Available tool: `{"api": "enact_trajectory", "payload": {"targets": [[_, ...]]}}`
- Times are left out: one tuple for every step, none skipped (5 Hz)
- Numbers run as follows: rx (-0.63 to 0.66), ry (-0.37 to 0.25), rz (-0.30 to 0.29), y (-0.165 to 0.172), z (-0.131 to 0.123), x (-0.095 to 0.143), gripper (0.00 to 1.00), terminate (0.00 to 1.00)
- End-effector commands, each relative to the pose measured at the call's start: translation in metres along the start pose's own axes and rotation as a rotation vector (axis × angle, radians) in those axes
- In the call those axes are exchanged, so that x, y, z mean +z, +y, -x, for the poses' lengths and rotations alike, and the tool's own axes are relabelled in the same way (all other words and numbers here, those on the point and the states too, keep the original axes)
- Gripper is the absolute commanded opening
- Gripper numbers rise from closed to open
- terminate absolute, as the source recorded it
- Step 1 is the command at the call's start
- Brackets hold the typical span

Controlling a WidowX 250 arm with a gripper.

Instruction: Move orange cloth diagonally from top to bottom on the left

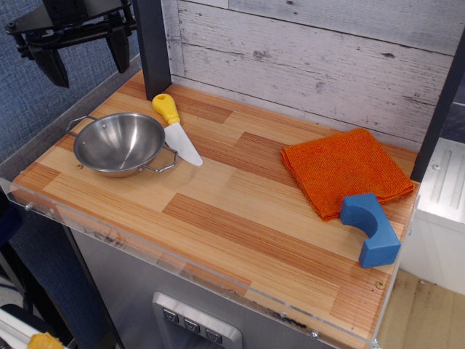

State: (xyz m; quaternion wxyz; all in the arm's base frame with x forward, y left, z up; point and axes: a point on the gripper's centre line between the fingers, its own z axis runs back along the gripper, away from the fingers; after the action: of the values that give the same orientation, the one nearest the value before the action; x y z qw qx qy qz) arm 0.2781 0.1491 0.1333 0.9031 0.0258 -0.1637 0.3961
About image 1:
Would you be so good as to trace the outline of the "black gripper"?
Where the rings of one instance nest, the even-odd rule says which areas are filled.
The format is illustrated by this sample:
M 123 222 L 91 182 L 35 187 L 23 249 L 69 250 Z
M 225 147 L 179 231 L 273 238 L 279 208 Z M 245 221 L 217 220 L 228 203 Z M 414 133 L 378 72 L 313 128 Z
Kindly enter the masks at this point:
M 57 49 L 106 39 L 119 73 L 130 66 L 128 37 L 137 29 L 130 1 L 42 1 L 6 24 L 22 57 L 30 57 L 58 87 L 69 87 Z

